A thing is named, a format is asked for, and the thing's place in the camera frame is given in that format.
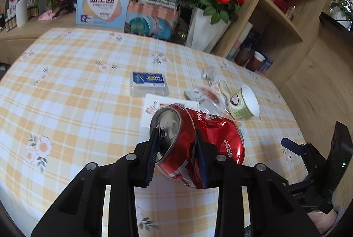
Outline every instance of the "black device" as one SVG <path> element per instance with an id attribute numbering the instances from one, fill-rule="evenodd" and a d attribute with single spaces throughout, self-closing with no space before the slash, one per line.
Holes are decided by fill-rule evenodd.
<path id="1" fill-rule="evenodd" d="M 101 236 L 106 185 L 111 185 L 109 237 L 137 237 L 134 187 L 147 187 L 152 180 L 159 149 L 158 129 L 149 141 L 136 146 L 134 153 L 116 163 L 98 166 L 91 162 L 68 184 L 50 206 L 31 237 Z M 282 144 L 301 155 L 308 176 L 299 183 L 288 181 L 262 163 L 254 167 L 238 165 L 219 154 L 215 145 L 202 140 L 197 132 L 195 154 L 203 159 L 208 188 L 219 187 L 216 237 L 244 236 L 244 211 L 241 186 L 247 186 L 254 237 L 319 237 L 307 212 L 332 209 L 332 191 L 352 157 L 348 128 L 337 122 L 328 160 L 311 144 L 297 145 L 284 138 Z"/>

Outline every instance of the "can lid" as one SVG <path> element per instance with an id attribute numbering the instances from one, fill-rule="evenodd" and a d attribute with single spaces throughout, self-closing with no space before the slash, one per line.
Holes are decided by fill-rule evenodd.
<path id="1" fill-rule="evenodd" d="M 171 107 L 162 107 L 154 114 L 151 125 L 150 135 L 154 128 L 159 131 L 160 149 L 157 152 L 156 163 L 162 161 L 172 150 L 181 129 L 181 116 Z"/>

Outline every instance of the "tablecloth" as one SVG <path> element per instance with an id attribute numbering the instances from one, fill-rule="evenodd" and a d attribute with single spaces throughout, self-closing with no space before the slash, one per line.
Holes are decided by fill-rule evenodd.
<path id="1" fill-rule="evenodd" d="M 201 70 L 213 66 L 231 91 L 255 93 L 260 116 L 238 123 L 245 165 L 263 162 L 289 180 L 307 171 L 300 157 L 280 145 L 283 137 L 305 143 L 284 99 L 265 77 L 224 58 L 148 37 L 90 29 L 53 28 L 37 39 L 0 82 L 1 200 L 13 214 L 38 221 L 87 163 L 115 162 L 148 140 L 140 127 L 143 98 L 131 98 L 132 71 L 163 73 L 169 97 L 205 85 Z M 105 198 L 103 235 L 108 226 Z M 243 189 L 245 226 L 250 224 Z M 135 189 L 140 236 L 213 236 L 218 189 L 188 188 L 155 171 L 151 185 Z M 5 206 L 12 213 L 11 205 Z"/>

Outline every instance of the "white vase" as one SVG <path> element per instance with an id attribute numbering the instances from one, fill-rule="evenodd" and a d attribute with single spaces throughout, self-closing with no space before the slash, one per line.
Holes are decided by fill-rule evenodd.
<path id="1" fill-rule="evenodd" d="M 25 25 L 28 21 L 27 17 L 27 0 L 20 0 L 16 4 L 16 23 L 17 27 Z"/>
<path id="2" fill-rule="evenodd" d="M 348 18 L 345 16 L 345 13 L 338 7 L 335 7 L 333 9 L 332 18 L 335 20 L 348 20 Z M 351 25 L 350 21 L 337 21 L 337 22 L 345 28 L 348 28 L 349 25 Z"/>
<path id="3" fill-rule="evenodd" d="M 186 44 L 192 49 L 209 53 L 229 25 L 223 20 L 211 25 L 211 16 L 203 16 L 203 10 L 194 7 Z"/>

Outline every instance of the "gift box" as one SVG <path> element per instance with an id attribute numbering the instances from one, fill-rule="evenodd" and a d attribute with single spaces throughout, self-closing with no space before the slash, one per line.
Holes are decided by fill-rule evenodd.
<path id="1" fill-rule="evenodd" d="M 172 37 L 180 11 L 130 1 L 124 32 L 161 40 Z"/>

